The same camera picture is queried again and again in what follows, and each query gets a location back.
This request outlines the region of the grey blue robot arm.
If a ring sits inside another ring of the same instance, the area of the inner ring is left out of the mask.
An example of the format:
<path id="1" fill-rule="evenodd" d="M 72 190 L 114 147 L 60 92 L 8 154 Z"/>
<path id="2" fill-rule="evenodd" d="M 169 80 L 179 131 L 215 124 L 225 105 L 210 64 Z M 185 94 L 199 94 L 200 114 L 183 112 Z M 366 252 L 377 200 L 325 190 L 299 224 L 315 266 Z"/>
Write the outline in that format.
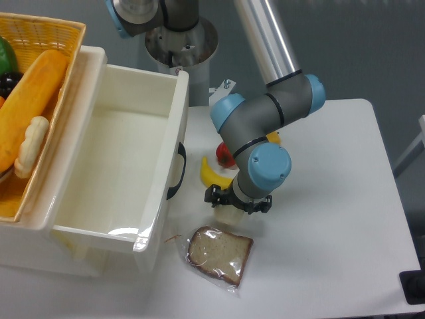
<path id="1" fill-rule="evenodd" d="M 238 166 L 227 187 L 209 186 L 205 201 L 246 213 L 266 213 L 273 190 L 290 173 L 288 152 L 267 135 L 318 111 L 325 103 L 320 80 L 304 74 L 271 1 L 236 1 L 236 12 L 267 91 L 253 100 L 229 94 L 210 109 L 211 120 Z M 209 61 L 218 46 L 215 28 L 197 1 L 107 1 L 121 37 L 144 35 L 158 69 L 177 74 Z"/>

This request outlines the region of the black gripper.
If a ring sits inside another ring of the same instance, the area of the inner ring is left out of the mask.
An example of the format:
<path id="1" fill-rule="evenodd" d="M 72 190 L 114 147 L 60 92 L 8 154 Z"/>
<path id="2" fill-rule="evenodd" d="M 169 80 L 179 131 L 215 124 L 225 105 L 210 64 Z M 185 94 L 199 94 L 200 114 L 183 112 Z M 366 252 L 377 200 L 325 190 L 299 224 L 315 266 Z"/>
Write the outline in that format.
<path id="1" fill-rule="evenodd" d="M 221 186 L 212 184 L 205 191 L 204 202 L 210 203 L 211 207 L 232 205 L 251 215 L 256 212 L 269 212 L 272 207 L 272 195 L 267 195 L 262 199 L 241 199 L 231 187 L 222 189 Z"/>

